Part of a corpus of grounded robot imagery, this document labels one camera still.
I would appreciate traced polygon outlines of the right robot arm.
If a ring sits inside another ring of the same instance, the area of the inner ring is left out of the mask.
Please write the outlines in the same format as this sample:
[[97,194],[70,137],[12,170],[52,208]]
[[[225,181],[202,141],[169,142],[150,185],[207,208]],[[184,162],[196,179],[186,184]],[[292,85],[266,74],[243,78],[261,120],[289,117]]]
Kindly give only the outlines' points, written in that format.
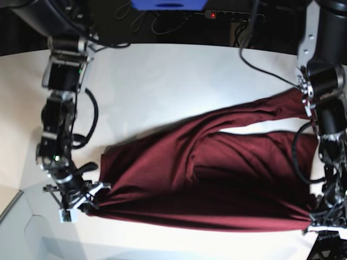
[[[97,52],[127,48],[128,43],[111,44],[99,39],[87,1],[4,1],[3,6],[47,38],[50,57],[42,87],[49,96],[41,112],[43,131],[36,148],[36,163],[54,181],[43,191],[58,203],[62,220],[70,222],[76,211],[90,213],[98,209],[95,195],[111,187],[83,179],[84,173],[98,168],[96,163],[77,167],[72,159],[72,152],[90,141],[99,118],[97,101],[83,87],[83,79]],[[82,92],[90,98],[94,113],[87,135],[73,132],[78,95]]]

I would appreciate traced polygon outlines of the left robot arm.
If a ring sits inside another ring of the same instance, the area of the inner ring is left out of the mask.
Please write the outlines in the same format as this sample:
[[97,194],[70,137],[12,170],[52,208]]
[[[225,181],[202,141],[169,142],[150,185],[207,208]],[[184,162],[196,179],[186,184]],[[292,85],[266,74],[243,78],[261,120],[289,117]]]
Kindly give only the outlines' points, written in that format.
[[322,184],[310,212],[307,232],[337,232],[346,239],[346,1],[310,1],[305,30],[298,46],[296,89],[319,141],[324,176],[304,177],[298,160],[294,169],[308,185]]

